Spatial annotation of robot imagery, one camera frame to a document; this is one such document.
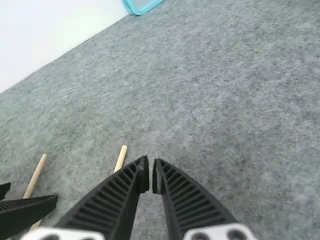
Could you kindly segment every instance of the white wall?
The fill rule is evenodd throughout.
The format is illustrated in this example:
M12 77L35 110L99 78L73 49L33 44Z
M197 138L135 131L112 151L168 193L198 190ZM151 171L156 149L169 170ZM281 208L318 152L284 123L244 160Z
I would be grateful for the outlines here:
M0 0L0 93L126 15L121 0Z

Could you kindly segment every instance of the screw hole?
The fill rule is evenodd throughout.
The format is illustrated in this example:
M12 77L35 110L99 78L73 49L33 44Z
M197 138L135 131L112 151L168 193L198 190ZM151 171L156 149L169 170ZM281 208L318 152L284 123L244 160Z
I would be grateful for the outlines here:
M198 232L192 236L192 240L210 240L207 234Z
M231 230L228 232L229 240L247 240L246 235L239 230Z
M43 237L41 240L59 240L59 236L56 234L50 234L48 236Z

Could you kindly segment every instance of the wooden stick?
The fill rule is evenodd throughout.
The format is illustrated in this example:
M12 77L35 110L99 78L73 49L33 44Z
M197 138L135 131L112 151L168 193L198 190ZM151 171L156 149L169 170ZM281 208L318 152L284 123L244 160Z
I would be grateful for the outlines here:
M122 145L118 160L116 161L116 164L115 164L115 167L114 167L114 170L113 170L113 173L119 171L122 168L122 166L124 165L124 161L125 161L125 157L126 157L127 151L128 151L128 146L127 145ZM40 226L41 220L42 219L40 219L35 224L33 224L31 226L31 228L30 228L30 231L37 229Z
M26 187L26 190L25 190L24 195L22 197L23 199L30 198L30 196L32 194L32 191L34 190L35 185L36 185L36 183L38 181L40 173L41 173L42 169L44 168L44 165L45 165L47 157L48 157L47 154L45 154L45 153L42 154L42 157L40 158L40 161L39 161L38 165L36 166L36 168L34 170L34 173L33 173L32 177L31 177L31 180L30 180L28 186Z
M127 145L122 145L118 160L116 161L116 164L115 164L115 167L114 167L113 173L116 173L117 171L119 171L122 168L122 166L124 165L124 161L125 161L125 157L126 157L127 151L128 151L128 146Z

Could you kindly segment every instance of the gray carpet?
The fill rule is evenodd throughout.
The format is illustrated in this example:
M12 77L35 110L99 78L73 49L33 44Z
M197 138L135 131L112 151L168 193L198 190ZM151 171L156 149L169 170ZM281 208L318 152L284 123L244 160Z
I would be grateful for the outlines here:
M59 194L52 226L126 161L161 157L261 239L320 239L320 2L166 0L0 95L0 182ZM163 239L162 199L133 240Z

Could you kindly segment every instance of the black plastic part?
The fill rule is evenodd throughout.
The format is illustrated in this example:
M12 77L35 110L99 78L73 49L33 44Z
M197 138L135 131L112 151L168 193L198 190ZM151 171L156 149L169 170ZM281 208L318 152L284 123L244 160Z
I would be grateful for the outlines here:
M153 193L162 195L169 240L182 240L190 229L237 222L203 186L172 164L155 159L152 177Z
M10 182L0 185L0 200L6 197L7 192L9 192L10 190L10 186L11 186Z
M57 195L0 202L0 240L27 229L55 209Z
M139 196L149 190L147 156L101 182L55 225L102 233L106 240L129 240Z

